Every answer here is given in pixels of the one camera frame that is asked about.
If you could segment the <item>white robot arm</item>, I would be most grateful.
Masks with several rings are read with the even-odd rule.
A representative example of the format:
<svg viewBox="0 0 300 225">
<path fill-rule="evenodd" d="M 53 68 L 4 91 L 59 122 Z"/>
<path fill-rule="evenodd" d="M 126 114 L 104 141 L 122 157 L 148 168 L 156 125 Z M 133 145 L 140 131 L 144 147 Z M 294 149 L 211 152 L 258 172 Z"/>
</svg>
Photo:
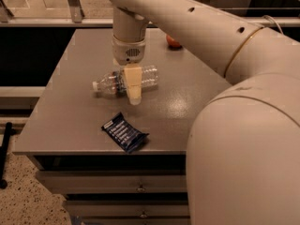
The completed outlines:
<svg viewBox="0 0 300 225">
<path fill-rule="evenodd" d="M 193 0 L 110 0 L 179 41 L 230 88 L 187 143 L 192 225 L 300 225 L 299 44 Z"/>
</svg>

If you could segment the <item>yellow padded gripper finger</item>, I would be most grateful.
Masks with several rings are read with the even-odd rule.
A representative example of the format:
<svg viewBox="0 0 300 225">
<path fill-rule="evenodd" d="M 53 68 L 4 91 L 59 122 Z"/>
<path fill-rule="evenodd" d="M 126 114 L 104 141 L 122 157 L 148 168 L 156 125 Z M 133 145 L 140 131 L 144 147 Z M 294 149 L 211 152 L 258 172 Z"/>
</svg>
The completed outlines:
<svg viewBox="0 0 300 225">
<path fill-rule="evenodd" d="M 139 64 L 127 64 L 124 78 L 130 104 L 139 105 L 142 101 L 142 67 Z"/>
</svg>

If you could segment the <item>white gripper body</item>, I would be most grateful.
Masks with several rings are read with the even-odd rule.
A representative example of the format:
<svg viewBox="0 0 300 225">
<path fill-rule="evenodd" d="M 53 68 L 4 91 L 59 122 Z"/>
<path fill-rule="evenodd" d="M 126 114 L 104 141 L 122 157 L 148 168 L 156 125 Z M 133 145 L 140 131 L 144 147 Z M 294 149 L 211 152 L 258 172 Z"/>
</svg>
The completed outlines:
<svg viewBox="0 0 300 225">
<path fill-rule="evenodd" d="M 112 37 L 112 54 L 120 66 L 130 63 L 140 63 L 144 57 L 145 40 L 124 42 Z"/>
</svg>

